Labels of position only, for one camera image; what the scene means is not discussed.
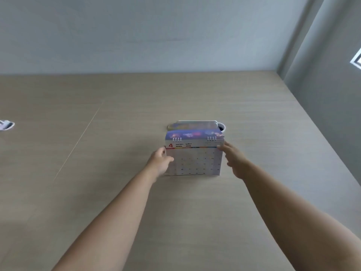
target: person's left arm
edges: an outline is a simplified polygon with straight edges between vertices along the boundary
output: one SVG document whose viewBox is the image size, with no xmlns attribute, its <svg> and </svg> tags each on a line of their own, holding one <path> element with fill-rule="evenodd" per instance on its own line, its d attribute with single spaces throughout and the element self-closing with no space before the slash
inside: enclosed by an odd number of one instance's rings
<svg viewBox="0 0 361 271">
<path fill-rule="evenodd" d="M 165 156 L 164 147 L 155 151 L 144 169 L 79 235 L 53 271 L 123 269 L 151 186 L 173 160 Z"/>
</svg>

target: white window frame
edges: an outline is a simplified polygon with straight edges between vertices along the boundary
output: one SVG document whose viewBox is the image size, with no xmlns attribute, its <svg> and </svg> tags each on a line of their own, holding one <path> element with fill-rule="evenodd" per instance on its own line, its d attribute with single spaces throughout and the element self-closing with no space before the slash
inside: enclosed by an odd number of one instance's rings
<svg viewBox="0 0 361 271">
<path fill-rule="evenodd" d="M 359 50 L 359 52 L 356 53 L 356 55 L 354 56 L 354 58 L 352 58 L 351 62 L 355 67 L 361 69 L 361 49 Z"/>
</svg>

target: white slipper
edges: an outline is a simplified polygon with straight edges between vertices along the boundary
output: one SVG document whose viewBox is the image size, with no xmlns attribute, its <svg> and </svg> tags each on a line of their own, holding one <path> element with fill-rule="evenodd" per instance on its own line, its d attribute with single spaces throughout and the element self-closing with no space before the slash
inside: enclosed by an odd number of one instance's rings
<svg viewBox="0 0 361 271">
<path fill-rule="evenodd" d="M 8 120 L 0 120 L 0 131 L 5 131 L 13 128 L 15 123 L 10 122 Z"/>
</svg>

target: desk calendar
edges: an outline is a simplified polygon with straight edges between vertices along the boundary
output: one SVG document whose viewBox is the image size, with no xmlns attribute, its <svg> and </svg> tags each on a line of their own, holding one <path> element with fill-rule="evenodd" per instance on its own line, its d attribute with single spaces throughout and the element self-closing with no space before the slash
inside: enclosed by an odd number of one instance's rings
<svg viewBox="0 0 361 271">
<path fill-rule="evenodd" d="M 219 129 L 182 129 L 168 131 L 165 137 L 167 156 L 174 157 L 169 164 L 169 175 L 218 175 L 222 154 L 217 145 L 224 143 Z"/>
</svg>

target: person's left hand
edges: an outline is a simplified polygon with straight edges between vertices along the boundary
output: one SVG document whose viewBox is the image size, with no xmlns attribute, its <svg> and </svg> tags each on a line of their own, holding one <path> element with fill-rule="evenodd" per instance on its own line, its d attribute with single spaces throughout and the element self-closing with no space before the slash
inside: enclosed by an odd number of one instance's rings
<svg viewBox="0 0 361 271">
<path fill-rule="evenodd" d="M 159 177 L 160 175 L 164 174 L 164 172 L 166 172 L 171 161 L 174 161 L 174 158 L 171 156 L 166 156 L 165 147 L 161 147 L 151 154 L 145 169 L 154 171 L 155 176 Z"/>
</svg>

